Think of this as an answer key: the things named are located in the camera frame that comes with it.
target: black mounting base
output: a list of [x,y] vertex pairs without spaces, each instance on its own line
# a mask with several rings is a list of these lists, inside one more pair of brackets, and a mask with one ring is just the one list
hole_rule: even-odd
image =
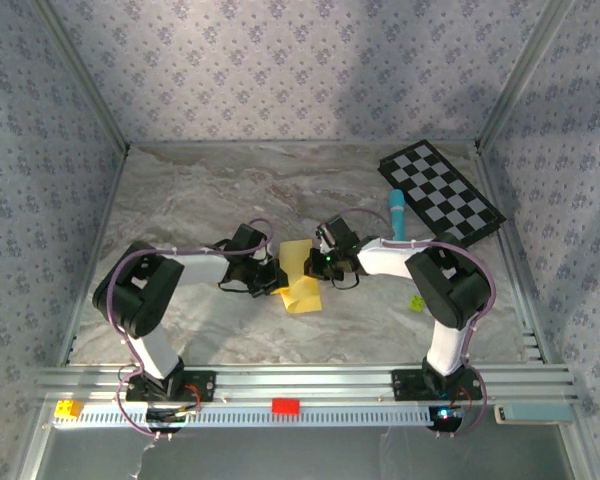
[[[213,401],[213,393],[216,388],[216,372],[211,370],[183,370],[182,385],[193,385],[200,393],[201,402]],[[127,402],[183,402],[196,401],[195,393],[184,387],[179,388],[171,396],[166,396],[164,391],[157,388],[156,384],[149,379],[138,375],[129,380]]]
[[482,400],[482,390],[476,374],[470,369],[462,369],[459,375],[449,383],[443,392],[435,393],[425,384],[423,370],[393,370],[391,383],[393,397],[396,402],[407,401],[435,401],[443,400],[468,400],[466,393],[471,396],[471,401]]

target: cable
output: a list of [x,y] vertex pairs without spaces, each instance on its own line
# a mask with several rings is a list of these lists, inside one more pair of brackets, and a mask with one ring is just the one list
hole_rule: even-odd
[[469,406],[467,407],[467,410],[465,410],[465,413],[466,413],[469,410],[471,410],[471,407],[473,406],[473,399],[471,398],[471,394],[469,393],[469,390],[467,390],[464,387],[458,387],[456,389],[456,396],[453,399],[453,402],[451,402],[447,408],[452,408],[453,406],[455,406],[456,402],[458,401],[458,392],[464,393],[465,397],[467,397],[467,399],[469,400]]
[[267,220],[266,218],[263,218],[263,217],[256,217],[253,220],[249,220],[247,225],[251,226],[254,223],[266,223],[269,226],[269,235],[265,235],[265,238],[267,240],[269,239],[269,237],[273,238],[273,226],[271,225],[269,220]]
[[331,277],[331,285],[333,285],[333,287],[337,290],[353,290],[354,288],[356,288],[358,285],[360,285],[360,276],[356,273],[356,283],[354,283],[353,285],[350,285],[348,287],[339,287],[336,285],[336,280],[335,278]]
[[261,248],[265,248],[267,245],[269,245],[271,243],[271,241],[273,240],[273,235],[274,235],[274,228],[273,225],[271,224],[271,222],[269,222],[267,219],[265,218],[255,218],[253,220],[251,220],[251,223],[255,223],[255,222],[263,222],[266,223],[269,227],[269,234],[266,236],[266,240],[261,243],[260,245],[258,245],[257,247],[253,247],[253,248],[249,248],[247,250],[238,250],[238,251],[229,251],[226,252],[224,250],[209,250],[209,249],[205,249],[205,248],[195,248],[192,250],[177,250],[177,249],[144,249],[144,250],[138,250],[136,252],[133,252],[131,254],[129,254],[128,256],[126,256],[125,258],[123,258],[120,263],[118,264],[118,266],[114,269],[113,273],[111,274],[111,280],[109,281],[109,285],[107,286],[107,296],[106,296],[106,307],[107,307],[107,321],[109,322],[109,324],[113,327],[113,329],[116,331],[116,333],[118,333],[118,335],[120,335],[123,338],[123,343],[125,343],[127,345],[127,347],[129,348],[129,351],[131,352],[131,355],[133,356],[133,358],[136,360],[136,362],[138,362],[138,368],[129,373],[126,377],[124,377],[119,383],[118,383],[118,388],[116,389],[116,393],[115,393],[115,397],[114,400],[116,402],[116,404],[118,405],[118,409],[120,410],[120,413],[122,414],[122,416],[125,418],[125,420],[127,421],[127,423],[129,423],[129,425],[131,426],[131,428],[133,428],[136,432],[141,433],[143,435],[147,435],[150,437],[155,437],[156,434],[153,432],[150,432],[149,430],[146,430],[144,428],[142,428],[140,425],[138,425],[137,423],[135,423],[133,421],[133,419],[129,416],[129,414],[125,411],[125,409],[122,406],[122,400],[120,399],[120,392],[122,391],[122,386],[125,383],[128,383],[130,379],[132,379],[133,377],[136,377],[138,375],[142,375],[144,373],[144,363],[142,362],[142,358],[140,358],[140,355],[138,354],[138,352],[136,351],[136,349],[133,347],[133,345],[131,344],[131,342],[129,341],[129,335],[127,334],[127,332],[125,332],[125,330],[118,324],[116,324],[116,322],[113,319],[113,290],[114,287],[118,281],[118,277],[120,276],[122,270],[124,269],[124,267],[127,266],[127,264],[129,262],[131,262],[132,260],[135,260],[136,258],[139,257],[144,257],[146,255],[172,255],[172,256],[188,256],[188,255],[221,255],[221,256],[233,256],[233,255],[249,255],[251,253],[255,253],[258,250],[260,250]]
[[349,208],[345,208],[344,210],[342,210],[340,213],[338,213],[338,215],[342,216],[342,215],[346,215],[347,213],[350,213],[350,212],[369,213],[369,214],[373,215],[374,217],[377,217],[380,220],[382,220],[382,223],[384,223],[387,227],[389,227],[389,231],[391,232],[392,236],[395,234],[395,232],[393,231],[393,225],[391,225],[391,222],[389,221],[389,219],[387,217],[385,217],[384,215],[382,215],[381,213],[378,213],[371,208],[349,207]]
[[193,394],[196,397],[196,409],[198,410],[198,412],[202,410],[202,395],[200,395],[198,387],[196,387],[195,385],[186,384],[184,388],[193,392]]
[[119,369],[118,369],[118,381],[121,382],[122,381],[122,377],[120,376],[120,374],[122,373],[122,370],[124,370],[125,368],[129,368],[129,367],[135,367],[136,364],[135,363],[127,363],[126,365],[122,365]]
[[469,364],[469,360],[468,360],[469,356],[467,355],[467,352],[469,350],[469,343],[471,342],[471,337],[473,336],[473,332],[475,331],[476,323],[478,323],[478,320],[480,320],[487,313],[489,313],[489,311],[493,307],[493,304],[496,302],[496,282],[493,278],[493,275],[491,274],[491,272],[489,271],[487,266],[483,263],[483,261],[480,260],[480,258],[478,258],[474,254],[468,252],[464,248],[460,248],[455,245],[451,245],[450,243],[436,242],[436,241],[390,242],[387,240],[382,240],[382,246],[387,247],[387,248],[438,247],[438,248],[444,248],[446,250],[450,250],[459,255],[462,255],[469,261],[473,262],[480,269],[482,274],[485,276],[485,278],[487,279],[487,283],[489,283],[489,289],[491,290],[491,296],[487,300],[487,303],[485,304],[484,308],[482,310],[480,310],[473,318],[471,318],[469,320],[469,322],[467,324],[467,327],[468,327],[467,334],[464,337],[464,342],[462,343],[462,348],[460,350],[460,360],[462,362],[462,365],[465,368],[471,370],[474,373],[474,375],[476,376],[476,378],[478,379],[478,382],[480,382],[480,392],[482,393],[482,406],[480,407],[478,416],[468,427],[462,429],[458,433],[446,434],[445,436],[457,437],[458,435],[465,435],[465,434],[469,433],[471,430],[473,430],[474,428],[476,428],[476,426],[482,420],[482,417],[484,417],[485,412],[487,411],[487,387],[484,383],[484,378],[482,377],[482,375],[480,374],[480,372],[478,370],[476,370],[472,365]]

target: blue marker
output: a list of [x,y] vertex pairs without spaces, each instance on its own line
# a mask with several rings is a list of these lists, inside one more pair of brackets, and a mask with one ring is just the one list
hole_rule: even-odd
[[404,194],[402,190],[392,190],[389,194],[389,209],[391,210],[391,224],[395,236],[393,239],[396,242],[404,242],[406,235],[404,231]]

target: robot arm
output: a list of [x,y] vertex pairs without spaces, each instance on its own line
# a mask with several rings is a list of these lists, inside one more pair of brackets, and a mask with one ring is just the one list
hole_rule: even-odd
[[[462,346],[469,320],[491,296],[483,272],[464,256],[437,246],[412,248],[404,242],[373,237],[360,240],[340,216],[321,224],[316,236],[320,250],[311,252],[305,265],[307,275],[341,280],[344,272],[351,272],[414,281],[435,318],[433,339],[423,360],[424,382],[440,396],[448,393],[463,373]],[[452,234],[444,234],[436,242],[461,247]]]
[[[201,248],[195,255],[147,254],[127,260],[113,286],[113,321],[127,335],[143,365],[143,378],[158,397],[174,398],[183,386],[182,359],[171,347],[162,317],[177,286],[195,283],[240,282],[253,297],[287,286],[279,261],[266,247],[258,249],[266,236],[242,224],[232,239]],[[107,318],[106,296],[117,266],[135,252],[155,250],[148,243],[134,242],[98,285],[93,306]],[[233,254],[255,250],[250,254]]]

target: yellow lego brick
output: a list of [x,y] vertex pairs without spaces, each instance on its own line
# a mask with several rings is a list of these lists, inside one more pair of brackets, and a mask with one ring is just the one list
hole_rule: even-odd
[[411,302],[409,302],[409,308],[414,312],[421,312],[424,308],[424,298],[420,295],[414,295],[411,297]]
[[78,418],[82,407],[82,403],[77,400],[58,400],[55,416],[56,418]]

